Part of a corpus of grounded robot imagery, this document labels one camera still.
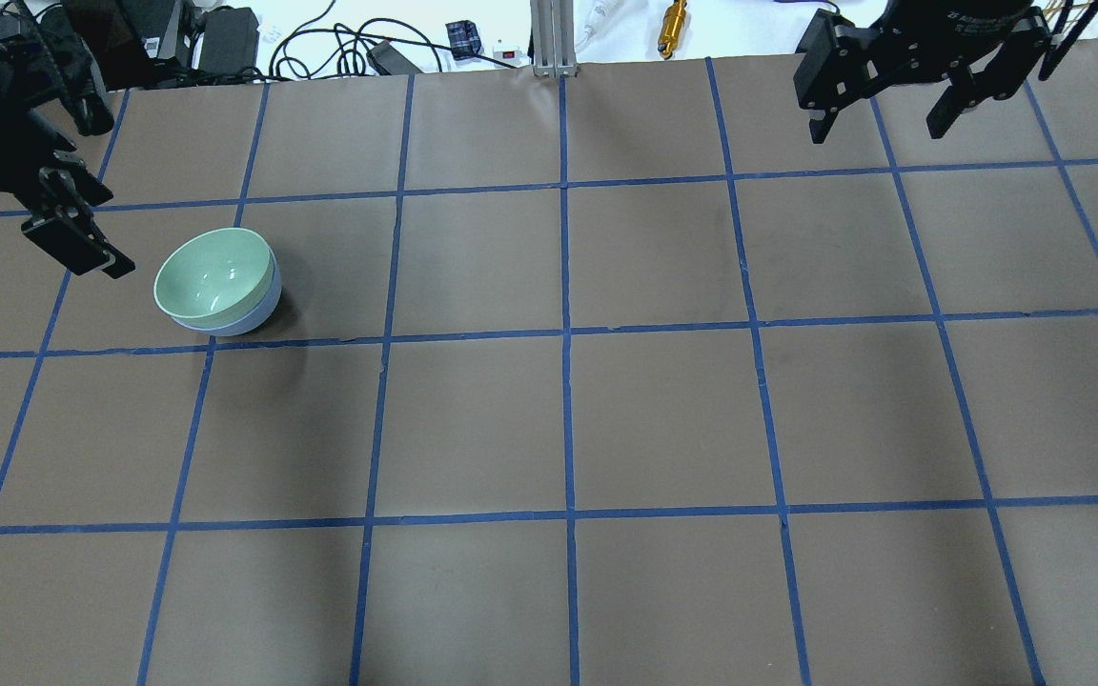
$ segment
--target cable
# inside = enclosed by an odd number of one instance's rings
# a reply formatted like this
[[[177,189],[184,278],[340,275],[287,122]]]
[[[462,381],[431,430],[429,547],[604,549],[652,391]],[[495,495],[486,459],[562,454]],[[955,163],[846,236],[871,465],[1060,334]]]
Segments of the cable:
[[[367,26],[373,25],[373,23],[391,23],[391,25],[402,25],[402,26],[405,26],[410,31],[413,31],[415,34],[417,34],[418,38],[422,38],[423,42],[426,43],[427,47],[430,47],[430,45],[432,45],[429,36],[427,36],[426,34],[424,34],[422,31],[417,31],[414,26],[408,25],[408,23],[400,21],[399,19],[390,19],[390,18],[367,19],[367,21],[362,22],[362,25],[358,27],[358,33],[360,33],[360,34],[365,33],[367,31]],[[432,55],[435,55],[435,65],[439,68],[439,72],[440,74],[444,72],[444,61],[439,60],[439,53],[438,53],[438,50],[435,50],[435,48],[432,48],[430,53],[432,53]]]
[[[273,48],[273,55],[270,56],[270,74],[271,75],[276,74],[274,72],[274,64],[276,64],[276,61],[278,61],[278,53],[280,52],[280,53],[282,53],[283,57],[287,57],[287,45],[291,44],[292,40],[295,38],[296,35],[300,35],[301,31],[306,30],[306,27],[309,27],[309,26],[313,25],[314,23],[316,23],[318,21],[322,21],[322,19],[326,18],[328,15],[328,13],[330,13],[333,11],[333,5],[335,5],[335,4],[336,4],[336,0],[329,0],[328,5],[326,5],[326,8],[324,8],[324,12],[322,12],[320,14],[316,14],[316,18],[309,19],[306,22],[301,23],[300,26],[295,27],[295,31],[291,32],[291,35],[288,35],[287,38],[282,38],[279,42],[278,46]]]
[[[40,9],[40,12],[36,12],[36,21],[40,22],[40,18],[45,16],[45,12],[53,10],[53,8],[61,8],[61,3],[45,4],[44,8]]]
[[[362,33],[361,31],[360,32],[355,32],[355,31],[350,30],[347,25],[335,25],[335,27],[305,27],[305,30],[301,30],[301,31],[298,31],[295,33],[292,33],[291,35],[288,35],[287,38],[283,40],[282,44],[279,45],[279,50],[283,50],[283,57],[280,58],[280,60],[276,61],[274,67],[270,69],[270,75],[273,76],[273,77],[280,77],[280,76],[282,76],[282,74],[280,74],[280,69],[282,68],[282,65],[284,65],[284,64],[296,64],[296,65],[300,65],[302,67],[302,75],[298,74],[298,72],[292,72],[298,78],[337,78],[337,77],[345,77],[345,76],[361,76],[361,74],[338,74],[338,75],[329,75],[329,76],[322,76],[322,77],[315,76],[315,75],[317,75],[320,72],[320,70],[325,69],[329,64],[332,64],[332,61],[335,58],[337,60],[340,60],[340,58],[341,58],[341,48],[340,48],[341,43],[340,42],[339,42],[338,50],[335,50],[335,53],[333,53],[329,56],[329,58],[324,64],[322,64],[322,66],[318,69],[309,69],[309,66],[304,61],[300,60],[300,58],[298,58],[298,57],[291,57],[291,56],[288,56],[288,55],[284,54],[287,45],[291,44],[293,40],[301,38],[301,36],[304,36],[304,35],[313,35],[313,34],[318,34],[318,33],[332,33],[332,34],[336,34],[336,35],[340,35],[341,33],[345,33],[345,34],[348,34],[348,35],[352,36],[352,38],[358,38],[358,42],[360,42],[366,47],[367,47],[367,43],[369,43],[369,42],[373,43],[373,42],[379,42],[379,40],[388,40],[388,42],[392,42],[392,43],[401,43],[401,44],[405,44],[405,45],[419,45],[419,47],[430,47],[430,48],[433,48],[433,50],[436,50],[436,52],[439,52],[439,50],[445,52],[445,53],[450,53],[451,52],[451,47],[447,47],[446,45],[439,45],[437,43],[432,43],[432,42],[429,42],[429,40],[393,38],[393,36],[391,36],[391,35],[380,35],[380,34],[373,34],[373,33]],[[352,40],[350,40],[350,42],[347,42],[345,44],[347,44],[347,45],[354,45],[354,42],[352,42]],[[274,55],[278,55],[278,50],[274,50]],[[479,58],[479,60],[491,61],[491,64],[504,67],[505,69],[515,69],[516,68],[514,65],[508,65],[508,64],[506,64],[506,61],[494,60],[494,58],[486,57],[485,55],[479,54],[479,55],[474,55],[473,57]]]
[[[783,4],[824,3],[824,4],[828,4],[829,8],[832,8],[833,12],[837,12],[837,16],[838,18],[841,16],[841,8],[840,8],[840,5],[838,5],[837,3],[833,3],[832,0],[774,0],[774,1],[775,1],[775,3],[783,3]]]
[[[1075,0],[1066,0],[1066,3],[1062,5],[1062,13],[1058,13],[1058,21],[1053,25],[1053,33],[1062,33],[1066,27],[1066,21],[1071,19],[1071,11],[1075,5]]]

